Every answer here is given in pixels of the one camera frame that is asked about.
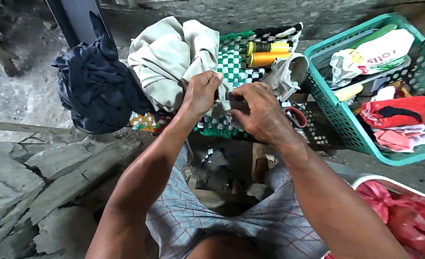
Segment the red scissor handle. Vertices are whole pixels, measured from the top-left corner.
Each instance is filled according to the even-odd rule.
[[[297,108],[294,107],[286,107],[284,109],[284,113],[289,118],[289,120],[292,122],[292,125],[294,127],[297,127],[299,129],[304,128],[307,126],[307,118],[305,115],[299,111]]]

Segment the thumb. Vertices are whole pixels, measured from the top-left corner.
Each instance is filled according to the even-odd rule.
[[[247,128],[251,123],[250,116],[240,110],[231,109],[226,111],[225,114],[237,118],[239,122],[244,125],[245,128]]]
[[[219,85],[222,83],[222,80],[223,73],[217,73],[211,77],[208,84],[206,85],[206,88],[210,89],[211,91],[216,91],[217,88],[219,88]]]

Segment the plaid shorts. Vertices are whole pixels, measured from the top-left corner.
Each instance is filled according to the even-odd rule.
[[[319,259],[328,251],[303,216],[283,162],[266,175],[265,183],[274,193],[232,218],[223,217],[198,201],[181,173],[185,163],[184,145],[166,188],[146,216],[146,225],[159,245],[160,258],[186,258],[202,240],[224,231],[252,238],[266,258]]]

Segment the teal plastic basket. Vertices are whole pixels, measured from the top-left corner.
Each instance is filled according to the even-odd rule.
[[[411,58],[413,58],[411,65],[388,75],[390,82],[402,79],[412,88],[417,89],[418,95],[425,95],[425,43],[423,43],[425,37],[404,17],[398,14],[388,13],[377,16],[374,19],[309,47],[304,54],[311,61],[314,55],[316,56],[318,52],[326,48],[335,46],[365,31],[382,28],[387,24],[397,24],[398,29],[407,29],[415,37],[409,53]],[[340,134],[348,149],[370,154],[384,164],[391,166],[408,165],[425,160],[425,145],[415,147],[415,153],[394,153],[378,149],[348,108],[347,103],[338,101],[312,62],[309,63],[305,85],[309,87],[314,99]]]

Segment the person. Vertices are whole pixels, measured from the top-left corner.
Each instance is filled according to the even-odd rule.
[[[271,88],[260,82],[231,93],[248,102],[250,114],[229,112],[284,161],[255,177],[274,193],[232,218],[199,203],[180,171],[186,162],[183,143],[222,80],[222,73],[212,71],[191,79],[172,122],[119,179],[87,259],[144,258],[144,225],[160,258],[318,259],[329,250],[337,259],[407,258],[374,210],[307,146]]]

